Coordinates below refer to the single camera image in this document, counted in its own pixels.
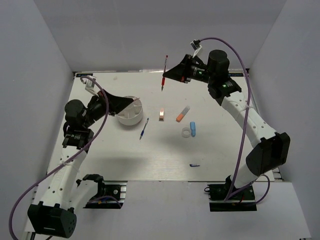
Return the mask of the blue ballpoint pen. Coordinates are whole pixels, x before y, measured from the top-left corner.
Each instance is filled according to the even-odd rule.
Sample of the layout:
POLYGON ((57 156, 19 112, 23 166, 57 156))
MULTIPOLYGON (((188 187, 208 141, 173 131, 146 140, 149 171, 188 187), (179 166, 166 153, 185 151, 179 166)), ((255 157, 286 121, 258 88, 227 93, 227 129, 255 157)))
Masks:
POLYGON ((144 124, 144 126, 143 126, 143 129, 142 129, 142 131, 141 131, 141 133, 140 133, 140 136, 139 136, 139 140, 141 140, 142 139, 142 137, 143 137, 143 135, 144 135, 144 133, 145 133, 145 129, 146 129, 146 127, 147 127, 147 124, 148 124, 148 122, 149 122, 149 117, 146 119, 146 121, 145 121, 145 124, 144 124))

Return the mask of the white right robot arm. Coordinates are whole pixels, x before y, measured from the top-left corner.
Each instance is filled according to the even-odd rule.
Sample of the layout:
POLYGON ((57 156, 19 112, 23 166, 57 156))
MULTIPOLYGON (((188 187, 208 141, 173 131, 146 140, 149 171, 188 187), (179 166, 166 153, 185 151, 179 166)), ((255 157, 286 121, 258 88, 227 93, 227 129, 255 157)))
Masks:
POLYGON ((249 139, 252 151, 245 158, 245 164, 237 164, 236 171, 225 180, 225 198, 236 200, 249 184, 286 163, 291 139, 287 133, 278 133, 269 126, 250 106, 241 87, 230 77, 229 65, 223 50, 212 50, 207 63, 198 56, 186 54, 178 65, 164 72, 163 77, 181 83, 191 80, 206 83, 210 96, 234 118, 249 139))

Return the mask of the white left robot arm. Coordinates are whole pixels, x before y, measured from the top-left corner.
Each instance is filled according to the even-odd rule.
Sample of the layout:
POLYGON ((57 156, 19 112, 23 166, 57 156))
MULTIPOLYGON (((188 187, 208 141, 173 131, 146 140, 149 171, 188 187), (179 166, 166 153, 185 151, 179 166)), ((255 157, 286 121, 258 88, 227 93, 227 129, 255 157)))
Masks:
POLYGON ((70 100, 64 107, 62 152, 58 167, 39 203, 31 204, 27 215, 36 234, 70 238, 77 224, 77 211, 91 199, 105 196, 104 178, 87 174, 77 179, 80 166, 97 137, 90 127, 108 115, 114 116, 131 105, 135 97, 114 96, 105 90, 95 93, 89 103, 70 100))

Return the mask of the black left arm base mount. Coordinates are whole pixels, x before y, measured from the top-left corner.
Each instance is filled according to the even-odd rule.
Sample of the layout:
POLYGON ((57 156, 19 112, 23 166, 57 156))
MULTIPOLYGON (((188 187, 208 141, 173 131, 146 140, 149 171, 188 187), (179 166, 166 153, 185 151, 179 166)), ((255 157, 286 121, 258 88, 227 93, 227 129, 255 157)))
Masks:
POLYGON ((97 190, 84 209, 121 209, 127 192, 127 182, 105 181, 104 177, 99 174, 87 174, 82 179, 75 182, 77 187, 81 186, 84 181, 95 183, 97 190))

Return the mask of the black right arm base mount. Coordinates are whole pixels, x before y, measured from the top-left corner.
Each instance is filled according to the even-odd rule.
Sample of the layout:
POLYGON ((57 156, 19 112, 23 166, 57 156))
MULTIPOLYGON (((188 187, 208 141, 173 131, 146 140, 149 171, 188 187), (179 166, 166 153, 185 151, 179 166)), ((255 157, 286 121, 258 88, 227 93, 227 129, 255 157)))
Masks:
POLYGON ((255 212, 257 211, 256 197, 252 184, 245 188, 233 188, 230 195, 231 179, 223 183, 208 184, 204 192, 208 194, 210 212, 255 212))

